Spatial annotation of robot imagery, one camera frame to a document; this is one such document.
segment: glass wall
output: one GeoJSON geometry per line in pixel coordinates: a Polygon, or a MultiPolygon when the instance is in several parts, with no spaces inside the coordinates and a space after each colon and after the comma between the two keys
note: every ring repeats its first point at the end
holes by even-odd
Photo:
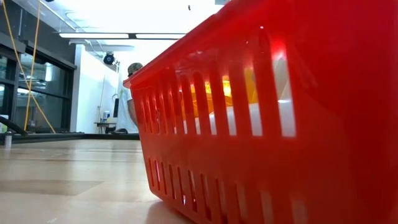
{"type": "MultiPolygon", "coordinates": [[[[31,73],[33,56],[21,54],[20,59],[28,82],[32,74],[32,95],[52,127],[57,132],[69,131],[73,71],[37,57],[34,72],[31,73]]],[[[0,56],[0,115],[8,115],[9,119],[23,128],[28,95],[28,86],[17,62],[13,58],[0,56]]],[[[32,98],[27,121],[27,130],[30,132],[51,132],[32,98]]]]}

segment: small bottle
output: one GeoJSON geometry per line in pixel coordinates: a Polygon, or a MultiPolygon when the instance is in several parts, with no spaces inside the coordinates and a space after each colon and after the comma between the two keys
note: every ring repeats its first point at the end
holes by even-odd
{"type": "Polygon", "coordinates": [[[4,138],[4,149],[5,150],[10,150],[11,149],[11,143],[12,143],[12,132],[8,131],[5,133],[5,138],[4,138]]]}
{"type": "Polygon", "coordinates": [[[109,116],[110,116],[110,112],[109,111],[104,111],[102,122],[106,123],[109,116]]]}

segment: pipe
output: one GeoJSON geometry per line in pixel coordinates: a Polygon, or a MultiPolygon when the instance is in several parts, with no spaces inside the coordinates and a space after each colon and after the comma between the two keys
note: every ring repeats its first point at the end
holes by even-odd
{"type": "Polygon", "coordinates": [[[43,1],[37,0],[40,2],[44,7],[46,7],[50,12],[52,12],[55,16],[57,16],[60,20],[62,20],[68,27],[72,28],[73,30],[76,31],[76,28],[74,28],[72,25],[70,25],[65,19],[63,19],[60,15],[58,15],[54,10],[52,10],[48,5],[46,5],[43,1]]]}
{"type": "Polygon", "coordinates": [[[7,118],[3,118],[0,116],[0,123],[5,124],[8,128],[11,128],[16,133],[20,134],[21,136],[27,136],[27,132],[20,128],[16,123],[8,120],[7,118]]]}
{"type": "Polygon", "coordinates": [[[18,38],[20,38],[21,34],[22,34],[22,15],[23,15],[23,13],[24,13],[24,10],[21,8],[20,15],[19,15],[18,38]]]}
{"type": "Polygon", "coordinates": [[[87,40],[69,40],[69,45],[71,44],[87,44],[87,40]]]}
{"type": "Polygon", "coordinates": [[[105,51],[104,51],[104,48],[102,48],[102,44],[100,43],[100,41],[99,41],[99,40],[96,40],[96,41],[97,41],[97,43],[99,44],[99,47],[101,47],[102,52],[105,52],[105,51]]]}
{"type": "Polygon", "coordinates": [[[101,55],[100,53],[98,53],[97,51],[95,51],[95,49],[94,49],[94,47],[93,47],[93,44],[91,43],[90,40],[86,40],[86,41],[87,41],[87,43],[91,46],[91,49],[93,50],[94,53],[96,53],[100,58],[103,58],[103,57],[104,57],[103,55],[101,55]]]}

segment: window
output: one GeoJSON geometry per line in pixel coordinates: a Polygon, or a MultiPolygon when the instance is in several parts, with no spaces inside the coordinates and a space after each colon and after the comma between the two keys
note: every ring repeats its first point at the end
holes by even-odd
{"type": "MultiPolygon", "coordinates": [[[[33,56],[29,54],[21,55],[21,64],[28,81],[30,80],[32,61],[33,56]]],[[[51,63],[35,58],[32,88],[58,95],[66,95],[66,73],[67,72],[65,70],[52,65],[51,63]]],[[[20,86],[26,86],[22,73],[19,74],[19,84],[20,86]]]]}
{"type": "Polygon", "coordinates": [[[6,78],[7,58],[0,56],[0,78],[6,78]]]}
{"type": "MultiPolygon", "coordinates": [[[[67,101],[63,98],[58,98],[43,93],[32,92],[35,99],[39,103],[40,108],[46,115],[50,124],[54,129],[68,129],[68,124],[64,122],[64,117],[67,116],[67,101]]],[[[17,105],[16,105],[16,124],[20,127],[25,125],[26,106],[29,91],[23,88],[18,88],[17,91],[17,105]]],[[[40,113],[35,102],[30,99],[29,114],[28,114],[28,131],[43,131],[49,132],[50,126],[45,121],[40,113]]]]}
{"type": "Polygon", "coordinates": [[[4,90],[5,90],[4,85],[0,84],[0,112],[2,112],[3,109],[4,90]]]}

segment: security camera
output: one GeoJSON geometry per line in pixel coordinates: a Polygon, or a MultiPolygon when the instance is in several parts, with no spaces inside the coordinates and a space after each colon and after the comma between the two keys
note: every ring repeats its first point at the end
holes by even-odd
{"type": "Polygon", "coordinates": [[[113,52],[107,52],[104,57],[105,65],[114,65],[116,63],[116,59],[113,55],[113,52]]]}

